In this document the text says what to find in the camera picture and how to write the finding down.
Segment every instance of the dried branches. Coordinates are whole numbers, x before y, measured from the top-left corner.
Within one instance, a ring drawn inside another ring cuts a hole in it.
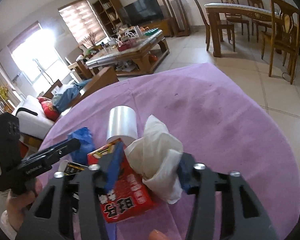
[[[83,42],[90,47],[94,47],[96,45],[96,36],[97,34],[94,32],[89,33],[89,35],[83,39]]]

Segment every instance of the blue plastic bag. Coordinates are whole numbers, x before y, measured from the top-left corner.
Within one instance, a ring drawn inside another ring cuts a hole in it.
[[[72,138],[78,139],[81,143],[79,150],[70,153],[72,161],[88,166],[87,154],[96,150],[92,141],[92,133],[87,127],[82,127],[73,133],[68,134],[68,139]]]

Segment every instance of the red pillow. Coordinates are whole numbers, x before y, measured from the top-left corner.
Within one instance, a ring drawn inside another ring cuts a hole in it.
[[[42,102],[45,102],[45,101],[51,101],[51,99],[45,98],[45,97],[38,97],[37,99],[39,100],[39,103],[42,103]]]
[[[52,105],[52,101],[44,101],[41,103],[43,112],[45,114],[45,116],[52,120],[52,121],[56,121],[59,117],[59,112],[53,107]]]

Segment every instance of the tv stand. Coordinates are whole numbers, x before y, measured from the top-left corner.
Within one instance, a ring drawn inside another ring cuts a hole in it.
[[[173,36],[173,31],[171,29],[171,24],[169,19],[157,20],[152,22],[146,22],[139,25],[139,27],[149,27],[150,29],[158,28],[163,31],[163,36]]]

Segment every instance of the round table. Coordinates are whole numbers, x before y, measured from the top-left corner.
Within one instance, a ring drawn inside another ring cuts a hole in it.
[[[184,151],[212,170],[239,170],[284,239],[300,213],[300,174],[287,139],[269,115],[210,63],[127,79],[107,86],[73,107],[47,134],[41,149],[88,127],[97,148],[106,143],[111,108],[126,105],[137,113],[138,136],[153,114],[178,138]],[[57,170],[40,176],[43,185]],[[117,223],[119,240],[147,239],[153,229],[171,240],[186,236],[193,196],[175,204],[159,202],[145,214]],[[220,230],[220,207],[216,230]]]

